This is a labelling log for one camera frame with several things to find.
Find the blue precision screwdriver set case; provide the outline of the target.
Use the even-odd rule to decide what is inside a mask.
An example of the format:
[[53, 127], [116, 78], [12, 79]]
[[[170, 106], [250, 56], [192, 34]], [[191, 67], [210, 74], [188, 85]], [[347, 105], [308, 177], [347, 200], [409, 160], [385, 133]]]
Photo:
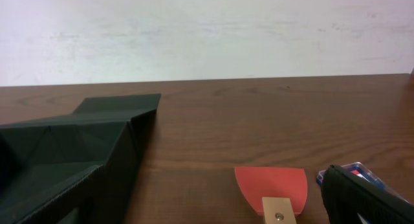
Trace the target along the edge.
[[330, 165], [318, 172], [317, 183], [321, 188], [323, 204], [363, 203], [391, 206], [393, 203], [407, 205], [409, 201], [395, 192], [383, 180], [360, 162], [343, 166]]

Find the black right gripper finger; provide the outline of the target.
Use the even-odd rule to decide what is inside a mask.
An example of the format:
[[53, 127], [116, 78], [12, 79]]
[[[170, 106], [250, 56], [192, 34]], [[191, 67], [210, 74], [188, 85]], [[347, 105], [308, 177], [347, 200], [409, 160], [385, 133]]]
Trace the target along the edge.
[[413, 224], [413, 205], [347, 171], [330, 165], [321, 184], [330, 224]]

